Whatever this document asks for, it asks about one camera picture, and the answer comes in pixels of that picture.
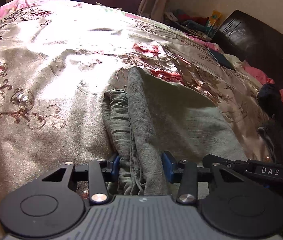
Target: black label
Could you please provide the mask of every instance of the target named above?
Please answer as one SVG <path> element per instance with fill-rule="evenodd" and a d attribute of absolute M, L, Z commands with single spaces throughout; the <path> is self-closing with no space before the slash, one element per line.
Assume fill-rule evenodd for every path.
<path fill-rule="evenodd" d="M 283 179 L 283 170 L 278 168 L 257 166 L 255 173 Z"/>

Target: gray ribbed panel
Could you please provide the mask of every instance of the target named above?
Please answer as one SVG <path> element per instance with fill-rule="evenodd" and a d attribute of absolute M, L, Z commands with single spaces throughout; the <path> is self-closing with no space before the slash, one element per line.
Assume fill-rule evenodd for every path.
<path fill-rule="evenodd" d="M 116 196 L 93 206 L 84 221 L 56 240 L 234 240 L 208 226 L 196 208 L 170 196 Z M 273 236 L 269 240 L 282 240 Z M 16 240 L 7 236 L 4 240 Z"/>

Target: bedspread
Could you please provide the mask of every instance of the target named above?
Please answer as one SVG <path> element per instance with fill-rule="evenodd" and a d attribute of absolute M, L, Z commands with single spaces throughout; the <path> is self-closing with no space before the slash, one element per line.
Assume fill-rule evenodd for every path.
<path fill-rule="evenodd" d="M 244 70 L 222 68 L 205 47 L 161 23 L 50 0 L 0 19 L 0 201 L 60 163 L 111 154 L 103 95 L 125 89 L 132 66 L 211 99 L 246 156 L 266 158 L 256 132 L 267 119 L 256 102 L 260 84 Z"/>

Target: gray-green garment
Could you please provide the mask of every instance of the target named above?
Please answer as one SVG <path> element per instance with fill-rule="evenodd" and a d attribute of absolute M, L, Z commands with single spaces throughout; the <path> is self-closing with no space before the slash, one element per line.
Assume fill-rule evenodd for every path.
<path fill-rule="evenodd" d="M 160 157 L 164 150 L 177 160 L 198 164 L 207 154 L 246 160 L 231 128 L 208 98 L 139 67 L 129 70 L 127 92 L 105 93 L 103 118 L 120 156 L 120 194 L 169 194 Z"/>

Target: embroidered bedspread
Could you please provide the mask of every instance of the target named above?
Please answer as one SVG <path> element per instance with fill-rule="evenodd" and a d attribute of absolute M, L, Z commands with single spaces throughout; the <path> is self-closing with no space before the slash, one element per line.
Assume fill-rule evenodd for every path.
<path fill-rule="evenodd" d="M 246 156 L 266 158 L 256 132 L 266 120 L 256 101 L 260 84 L 240 65 L 221 67 L 205 47 L 161 23 L 47 0 L 0 19 L 0 201 L 60 163 L 111 154 L 102 100 L 127 87 L 132 66 L 211 99 Z M 79 191 L 87 193 L 84 184 Z"/>

